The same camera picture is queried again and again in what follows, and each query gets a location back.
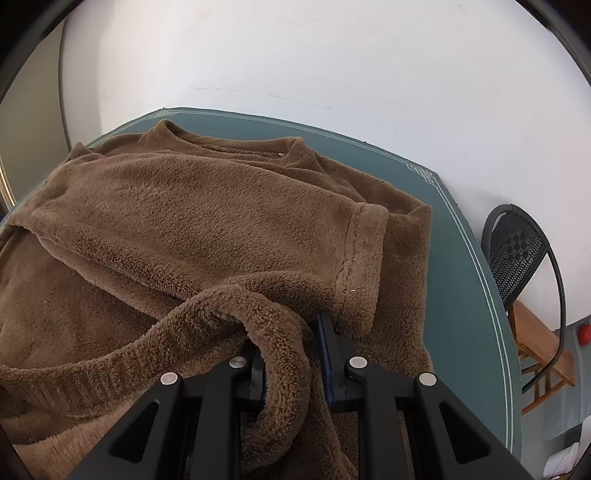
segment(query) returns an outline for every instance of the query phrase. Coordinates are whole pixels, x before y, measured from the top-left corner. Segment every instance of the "white wall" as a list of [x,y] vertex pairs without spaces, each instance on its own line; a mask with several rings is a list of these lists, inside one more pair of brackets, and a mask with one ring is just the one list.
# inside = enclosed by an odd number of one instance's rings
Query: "white wall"
[[17,201],[68,155],[58,84],[62,28],[37,46],[0,103],[0,155]]
[[[591,313],[591,89],[514,0],[459,1],[86,0],[65,33],[71,140],[165,106],[364,140],[437,171],[477,236],[499,203],[530,212],[573,322]],[[548,265],[523,297],[558,324]]]

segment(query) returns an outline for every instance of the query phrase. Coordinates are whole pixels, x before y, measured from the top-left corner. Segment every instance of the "wooden stool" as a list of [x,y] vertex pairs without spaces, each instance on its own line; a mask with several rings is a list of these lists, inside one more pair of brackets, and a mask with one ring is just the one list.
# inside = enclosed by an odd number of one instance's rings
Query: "wooden stool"
[[[520,301],[514,302],[509,307],[509,324],[517,345],[519,360],[527,357],[535,360],[534,365],[521,370],[521,375],[537,373],[558,350],[558,337]],[[554,386],[552,386],[551,372],[560,377],[559,382]],[[544,394],[540,395],[540,380],[534,386],[534,401],[523,408],[521,414],[525,415],[536,408],[563,386],[574,386],[576,378],[573,354],[565,348],[556,364],[544,377]]]

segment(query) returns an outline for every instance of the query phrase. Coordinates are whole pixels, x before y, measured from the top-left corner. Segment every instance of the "red object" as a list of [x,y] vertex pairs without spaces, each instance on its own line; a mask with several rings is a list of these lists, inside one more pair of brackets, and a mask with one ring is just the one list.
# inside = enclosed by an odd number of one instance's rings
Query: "red object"
[[591,343],[591,325],[585,323],[579,327],[577,331],[577,338],[579,339],[579,345],[585,346]]

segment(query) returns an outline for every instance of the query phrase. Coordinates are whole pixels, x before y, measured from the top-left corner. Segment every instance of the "metal bolt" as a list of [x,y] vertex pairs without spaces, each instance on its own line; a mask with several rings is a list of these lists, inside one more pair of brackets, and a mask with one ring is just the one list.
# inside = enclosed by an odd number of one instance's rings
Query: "metal bolt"
[[419,382],[421,382],[425,387],[432,387],[437,383],[437,377],[429,372],[425,372],[418,376]]
[[178,375],[174,372],[167,372],[160,377],[160,383],[162,383],[162,385],[172,385],[175,384],[177,380]]
[[362,356],[352,356],[349,359],[349,365],[353,368],[365,368],[368,366],[368,361]]
[[228,363],[230,363],[230,367],[232,368],[242,368],[246,366],[248,360],[243,356],[235,356],[234,358],[231,358]]

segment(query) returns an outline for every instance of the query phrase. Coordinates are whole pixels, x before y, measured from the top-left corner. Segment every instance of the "brown sweater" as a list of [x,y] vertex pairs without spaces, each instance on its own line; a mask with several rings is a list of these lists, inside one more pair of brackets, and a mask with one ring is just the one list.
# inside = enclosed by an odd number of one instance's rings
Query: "brown sweater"
[[200,137],[170,121],[66,162],[0,232],[0,419],[36,478],[62,479],[164,371],[248,336],[268,392],[242,432],[252,478],[354,478],[307,323],[406,375],[423,345],[430,208],[301,138]]

